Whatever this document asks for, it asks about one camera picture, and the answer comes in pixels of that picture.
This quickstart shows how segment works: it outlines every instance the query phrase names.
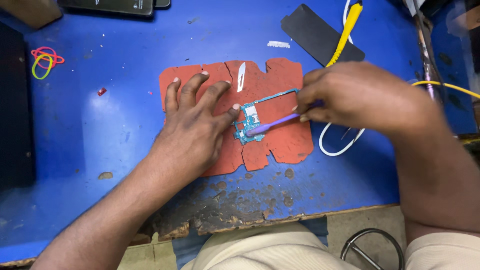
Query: purple brush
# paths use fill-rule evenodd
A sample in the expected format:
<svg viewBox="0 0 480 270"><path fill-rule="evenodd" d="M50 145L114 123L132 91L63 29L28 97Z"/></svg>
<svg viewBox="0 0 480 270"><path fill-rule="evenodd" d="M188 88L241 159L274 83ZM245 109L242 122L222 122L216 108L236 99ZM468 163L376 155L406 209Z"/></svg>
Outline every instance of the purple brush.
<svg viewBox="0 0 480 270"><path fill-rule="evenodd" d="M324 101L319 99L317 101L315 101L311 106L310 108L313 108L313 107L323 107L325 104L324 104ZM260 133L264 133L266 132L267 130L269 130L272 126L274 125L278 125L280 123L283 123L285 121L288 121L290 119L293 119L295 117L299 117L300 115L298 113L293 113L289 116L285 116L284 118L281 118L281 119L278 119L277 121L274 121L274 122L271 122L270 124L261 124L259 126L257 126L256 128L254 129L251 129L251 130L248 130L247 131L247 137L253 137L257 134L260 134Z"/></svg>
<svg viewBox="0 0 480 270"><path fill-rule="evenodd" d="M260 134L260 133L264 133L266 132L267 130L269 130L272 126L274 125L278 125L280 123L283 123L285 121L288 121L290 119L293 119L295 117L299 117L300 115L298 113L293 113L289 116L285 116L284 118L282 119L278 119L277 121L274 121L274 122L271 122L270 124L261 124L259 126L257 126L256 128L254 129L251 129L251 130L248 130L247 131L247 137L253 137L257 134Z"/></svg>

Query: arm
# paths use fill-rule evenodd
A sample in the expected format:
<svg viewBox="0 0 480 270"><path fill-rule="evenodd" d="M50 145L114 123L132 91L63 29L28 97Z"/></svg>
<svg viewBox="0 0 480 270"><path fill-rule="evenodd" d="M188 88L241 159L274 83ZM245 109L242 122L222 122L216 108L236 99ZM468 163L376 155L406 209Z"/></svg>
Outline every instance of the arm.
<svg viewBox="0 0 480 270"><path fill-rule="evenodd" d="M309 109L323 99L325 107ZM480 171L420 88L365 62L304 77L301 121L333 122L386 135L395 149L408 242L434 232L480 235Z"/></svg>
<svg viewBox="0 0 480 270"><path fill-rule="evenodd" d="M209 77L194 75L182 88L175 79L167 89L167 121L148 155L110 194L60 233L32 269L117 269L142 223L174 194L218 159L222 132L238 117L238 104L212 116L230 87L220 81L198 104L195 95Z"/></svg>

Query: fingernail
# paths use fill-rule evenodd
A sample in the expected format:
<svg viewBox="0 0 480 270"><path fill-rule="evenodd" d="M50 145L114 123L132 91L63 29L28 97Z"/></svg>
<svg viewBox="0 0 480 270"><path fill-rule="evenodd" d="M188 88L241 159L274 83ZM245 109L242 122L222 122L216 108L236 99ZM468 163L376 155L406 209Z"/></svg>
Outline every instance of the fingernail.
<svg viewBox="0 0 480 270"><path fill-rule="evenodd" d="M303 122L307 122L308 120L309 120L308 117L306 117L304 115L300 116L300 122L303 123Z"/></svg>

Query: white cable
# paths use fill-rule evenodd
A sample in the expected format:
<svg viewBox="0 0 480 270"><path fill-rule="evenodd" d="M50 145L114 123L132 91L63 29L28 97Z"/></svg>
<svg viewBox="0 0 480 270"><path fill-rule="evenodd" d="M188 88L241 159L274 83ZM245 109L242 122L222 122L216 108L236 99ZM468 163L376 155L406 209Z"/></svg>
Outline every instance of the white cable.
<svg viewBox="0 0 480 270"><path fill-rule="evenodd" d="M348 11L348 6L349 5L350 5L350 0L347 0L347 3L345 4L345 9L343 10L343 26L345 26L345 22L347 21L347 11ZM353 41L352 41L352 38L350 37L350 35L348 36L348 40L350 41L351 44L353 44ZM324 130L322 131L322 134L320 134L320 138L318 139L318 146L320 146L320 150L324 154L326 154L327 156L330 156L330 157L334 157L334 156L338 156L338 155L343 154L345 151L347 151L350 148L350 146L353 145L354 142L356 142L358 140L358 138L360 138L362 133L365 131L364 128L360 129L360 132L357 134L357 136L349 144L347 144L347 146L345 146L345 148L343 148L342 150L340 150L337 153L330 153L330 152L327 152L325 150L325 148L322 144L322 140L324 138L325 132L327 132L327 129L331 124L332 123L330 122L325 126Z"/></svg>
<svg viewBox="0 0 480 270"><path fill-rule="evenodd" d="M330 152L327 152L324 148L324 146L322 145L322 140L324 138L324 135L325 135L325 132L327 131L328 127L331 125L332 123L328 123L324 130L322 131L322 134L320 134L320 138L318 139L318 145L320 146L320 150L326 154L327 156L330 156L330 157L334 157L334 156L338 156L338 155L341 155L343 154L345 151L347 151L350 146L353 145L354 142L356 142L358 140L358 138L360 138L360 136L362 135L362 133L365 131L364 128L360 129L360 132L357 134L357 136L349 143L347 144L347 146L345 146L345 148L343 148L342 150L340 150L339 152L337 153L330 153Z"/></svg>
<svg viewBox="0 0 480 270"><path fill-rule="evenodd" d="M347 3L345 4L345 9L343 10L343 26L345 26L345 22L347 21L347 11L348 11L349 5L350 5L350 0L347 0ZM353 44L353 41L350 35L348 36L348 40L350 41L351 44Z"/></svg>

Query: blue circuit board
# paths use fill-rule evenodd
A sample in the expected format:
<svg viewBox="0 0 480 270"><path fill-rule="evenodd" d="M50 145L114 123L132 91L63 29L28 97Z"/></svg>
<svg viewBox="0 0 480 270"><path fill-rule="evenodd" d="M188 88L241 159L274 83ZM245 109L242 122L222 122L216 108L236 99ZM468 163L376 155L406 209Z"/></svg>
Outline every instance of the blue circuit board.
<svg viewBox="0 0 480 270"><path fill-rule="evenodd" d="M243 114L245 115L245 120L239 121L239 122L237 122L237 121L233 122L232 125L234 125L235 129L237 130L233 134L233 137L235 139L239 139L240 143L242 145L244 145L248 142L251 142L251 141L258 141L258 142L261 141L265 137L265 134L257 134L257 135L252 136L252 137L247 137L247 131L248 130L254 129L261 124L260 123L260 118L258 117L257 109L255 108L255 104L257 104L258 102L262 102L262 101L265 101L265 100L276 98L276 97L279 97L281 95L288 94L288 93L291 93L291 92L297 93L298 91L299 91L298 89L293 88L293 89L287 90L285 92L275 94L273 96L269 96L269 97L266 97L266 98L263 98L263 99L260 99L260 100L255 100L254 102L251 102L251 103L245 103L243 106L240 107ZM238 124L240 124L240 123L243 124L243 128L241 128L241 129L238 128Z"/></svg>

